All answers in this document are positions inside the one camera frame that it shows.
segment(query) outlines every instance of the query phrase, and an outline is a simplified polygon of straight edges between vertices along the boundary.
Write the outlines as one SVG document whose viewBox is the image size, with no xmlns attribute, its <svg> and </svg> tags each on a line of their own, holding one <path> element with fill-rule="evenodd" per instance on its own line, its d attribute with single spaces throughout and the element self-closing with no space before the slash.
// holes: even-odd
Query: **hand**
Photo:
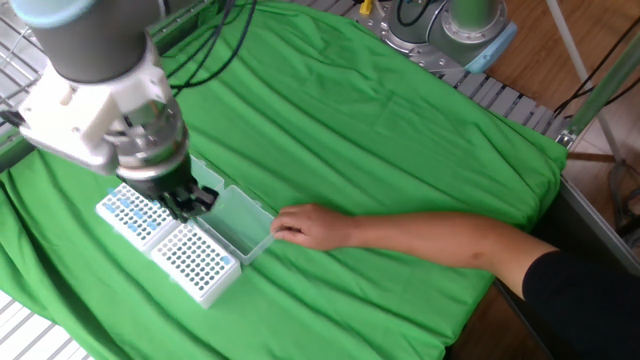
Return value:
<svg viewBox="0 0 640 360">
<path fill-rule="evenodd" d="M 315 250 L 351 246 L 354 218 L 320 205 L 288 206 L 271 224 L 276 239 Z"/>
</svg>

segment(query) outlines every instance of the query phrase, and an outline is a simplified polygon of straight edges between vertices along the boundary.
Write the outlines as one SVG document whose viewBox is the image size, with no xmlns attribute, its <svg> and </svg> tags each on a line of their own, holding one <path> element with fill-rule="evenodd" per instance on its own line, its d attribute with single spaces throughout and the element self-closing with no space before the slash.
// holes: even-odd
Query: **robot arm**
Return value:
<svg viewBox="0 0 640 360">
<path fill-rule="evenodd" d="M 191 175 L 188 131 L 146 27 L 194 0 L 12 0 L 50 63 L 19 108 L 39 148 L 117 175 L 180 221 L 217 193 Z"/>
</svg>

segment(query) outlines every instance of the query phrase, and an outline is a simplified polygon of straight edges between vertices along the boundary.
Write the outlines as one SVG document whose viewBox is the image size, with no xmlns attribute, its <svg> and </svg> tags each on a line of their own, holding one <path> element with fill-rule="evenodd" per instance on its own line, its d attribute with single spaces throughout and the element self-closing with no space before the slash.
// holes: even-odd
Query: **black sleeve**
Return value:
<svg viewBox="0 0 640 360">
<path fill-rule="evenodd" d="M 556 251 L 525 274 L 525 301 L 585 359 L 640 359 L 640 278 Z"/>
</svg>

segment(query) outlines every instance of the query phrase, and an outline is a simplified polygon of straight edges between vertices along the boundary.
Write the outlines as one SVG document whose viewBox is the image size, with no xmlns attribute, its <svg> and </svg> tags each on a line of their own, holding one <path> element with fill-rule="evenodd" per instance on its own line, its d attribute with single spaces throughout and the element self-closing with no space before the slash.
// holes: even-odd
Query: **human arm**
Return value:
<svg viewBox="0 0 640 360">
<path fill-rule="evenodd" d="M 278 239 L 312 249 L 377 248 L 486 270 L 520 297 L 531 263 L 556 250 L 499 221 L 455 212 L 351 217 L 318 205 L 290 206 L 280 211 L 271 230 Z"/>
</svg>

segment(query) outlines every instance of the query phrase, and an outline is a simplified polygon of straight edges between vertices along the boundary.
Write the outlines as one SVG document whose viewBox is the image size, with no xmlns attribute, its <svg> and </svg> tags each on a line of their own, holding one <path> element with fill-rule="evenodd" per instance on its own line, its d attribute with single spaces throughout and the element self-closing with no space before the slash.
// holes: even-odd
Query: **wooden floor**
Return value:
<svg viewBox="0 0 640 360">
<path fill-rule="evenodd" d="M 506 0 L 506 3 L 519 33 L 489 74 L 554 109 L 571 95 L 581 81 L 549 9 L 544 1 Z M 636 0 L 564 0 L 559 3 L 588 71 L 640 16 L 640 1 Z M 631 77 L 631 81 L 639 75 L 640 71 Z M 601 78 L 596 76 L 595 83 Z M 570 107 L 565 114 L 571 114 L 576 106 Z M 606 108 L 604 114 L 626 161 L 640 169 L 640 86 Z M 603 157 L 598 156 L 602 154 L 611 154 L 611 151 L 600 125 L 595 122 L 573 148 L 564 174 L 613 224 L 613 203 L 608 191 L 608 172 L 613 164 L 602 161 Z M 623 189 L 628 191 L 638 186 L 640 184 L 628 176 Z M 451 355 L 452 360 L 547 359 L 493 288 L 480 303 Z"/>
</svg>

